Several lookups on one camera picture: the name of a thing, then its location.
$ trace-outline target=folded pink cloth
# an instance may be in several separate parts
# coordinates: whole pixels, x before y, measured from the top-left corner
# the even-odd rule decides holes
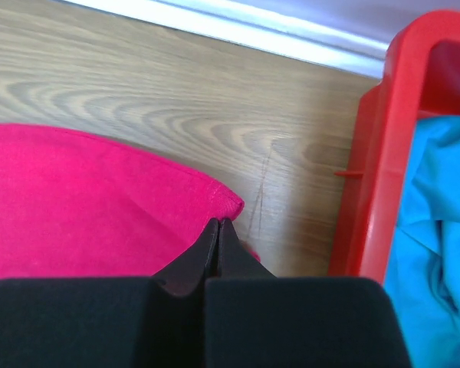
[[[95,135],[0,125],[0,278],[151,275],[243,201],[220,182]]]

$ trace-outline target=wooden surface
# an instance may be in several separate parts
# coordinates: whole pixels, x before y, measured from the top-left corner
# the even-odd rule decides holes
[[[0,122],[86,130],[221,180],[281,276],[327,270],[360,96],[376,82],[48,0],[0,0]]]

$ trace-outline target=red plastic bin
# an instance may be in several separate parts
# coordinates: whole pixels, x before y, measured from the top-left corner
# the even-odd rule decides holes
[[[383,283],[416,121],[460,115],[460,13],[434,11],[398,33],[381,83],[360,101],[329,275]]]

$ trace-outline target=wood grain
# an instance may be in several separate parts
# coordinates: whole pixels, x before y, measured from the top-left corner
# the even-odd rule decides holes
[[[280,276],[327,270],[360,96],[376,82],[48,0],[0,0],[0,122],[141,145],[247,203],[241,239]]]

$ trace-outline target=silver metal trim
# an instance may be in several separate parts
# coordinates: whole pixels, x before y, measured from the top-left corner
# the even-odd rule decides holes
[[[381,78],[387,44],[230,0],[68,0],[104,12]]]

